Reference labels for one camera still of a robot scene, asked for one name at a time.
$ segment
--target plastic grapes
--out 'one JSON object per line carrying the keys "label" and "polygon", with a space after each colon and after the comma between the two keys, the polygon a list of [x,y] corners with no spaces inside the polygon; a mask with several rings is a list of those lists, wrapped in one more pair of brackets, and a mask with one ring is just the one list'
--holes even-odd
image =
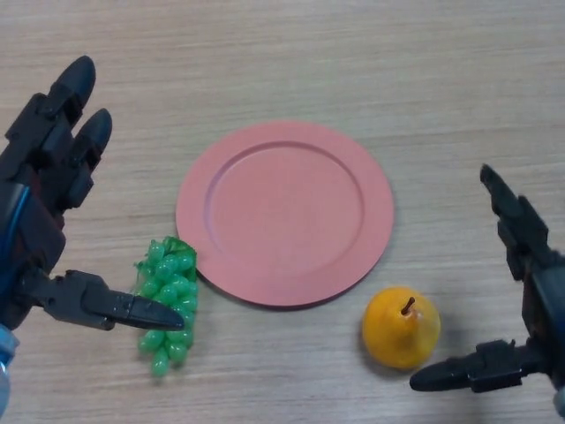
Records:
{"label": "plastic grapes", "polygon": [[135,264],[135,293],[170,306],[185,319],[185,328],[180,331],[151,329],[139,338],[139,351],[152,358],[152,375],[164,377],[170,364],[185,363],[192,347],[199,288],[196,252],[184,241],[167,237],[161,243],[151,240],[145,256],[144,261]]}

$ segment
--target pink plate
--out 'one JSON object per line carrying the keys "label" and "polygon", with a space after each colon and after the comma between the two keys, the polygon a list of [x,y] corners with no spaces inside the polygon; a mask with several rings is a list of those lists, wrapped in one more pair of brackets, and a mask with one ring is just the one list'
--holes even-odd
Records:
{"label": "pink plate", "polygon": [[200,273],[269,307],[331,299],[383,254],[394,202],[379,164],[319,125],[279,121],[234,132],[192,166],[177,202]]}

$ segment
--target grape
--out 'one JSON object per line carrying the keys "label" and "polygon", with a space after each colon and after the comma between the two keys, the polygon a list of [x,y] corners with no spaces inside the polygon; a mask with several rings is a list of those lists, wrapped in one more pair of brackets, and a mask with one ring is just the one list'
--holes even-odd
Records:
{"label": "grape", "polygon": [[177,295],[179,297],[186,296],[191,292],[191,282],[185,277],[175,274],[170,283],[177,289]]}
{"label": "grape", "polygon": [[177,289],[173,284],[164,285],[159,291],[159,296],[162,299],[162,303],[165,305],[172,305],[175,300],[177,300]]}
{"label": "grape", "polygon": [[151,240],[149,245],[149,250],[147,251],[147,262],[155,265],[157,262],[162,260],[165,255],[165,246],[162,243],[158,243],[155,240]]}
{"label": "grape", "polygon": [[177,271],[177,268],[177,258],[172,254],[168,254],[155,266],[155,275],[161,280],[167,281]]}
{"label": "grape", "polygon": [[194,257],[189,253],[182,253],[177,255],[178,269],[186,271],[194,266]]}
{"label": "grape", "polygon": [[198,295],[198,291],[199,291],[199,287],[198,284],[195,281],[189,281],[189,289],[188,289],[188,293],[186,293],[188,296],[194,296],[196,297],[196,295]]}
{"label": "grape", "polygon": [[171,343],[167,352],[173,362],[180,363],[186,360],[187,349],[184,344]]}
{"label": "grape", "polygon": [[179,302],[190,312],[196,312],[196,308],[198,307],[198,299],[193,296],[187,296],[185,298],[181,298]]}
{"label": "grape", "polygon": [[158,329],[149,330],[139,341],[139,349],[143,352],[156,351],[165,339],[165,332]]}
{"label": "grape", "polygon": [[139,295],[145,298],[152,298],[155,294],[159,292],[160,288],[161,285],[159,284],[159,282],[154,278],[150,278],[141,286]]}
{"label": "grape", "polygon": [[164,348],[159,349],[153,357],[151,373],[154,377],[164,377],[169,371],[169,356]]}

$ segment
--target pear stem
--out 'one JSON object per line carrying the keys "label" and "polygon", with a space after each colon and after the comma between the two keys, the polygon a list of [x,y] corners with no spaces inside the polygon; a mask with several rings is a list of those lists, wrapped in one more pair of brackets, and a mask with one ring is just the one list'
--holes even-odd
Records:
{"label": "pear stem", "polygon": [[407,315],[410,312],[412,305],[414,305],[414,302],[416,302],[416,300],[414,298],[409,298],[408,303],[406,304],[405,307],[403,307],[403,310],[400,311],[400,313],[402,315]]}

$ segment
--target table surface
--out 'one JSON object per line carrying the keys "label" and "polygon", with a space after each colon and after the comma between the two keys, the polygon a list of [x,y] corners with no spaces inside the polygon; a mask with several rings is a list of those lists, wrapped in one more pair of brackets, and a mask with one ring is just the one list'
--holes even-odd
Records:
{"label": "table surface", "polygon": [[397,219],[380,264],[345,296],[292,313],[208,287],[186,368],[161,385],[133,329],[110,333],[34,311],[16,334],[9,423],[557,423],[544,376],[481,396],[410,391],[359,346],[378,290],[409,284],[441,310],[434,359],[523,342],[478,172],[528,195],[565,246],[562,0],[0,1],[0,128],[88,54],[112,141],[68,214],[57,272],[128,290],[148,241],[175,233],[177,189],[224,134],[273,118],[331,126],[388,174]]}

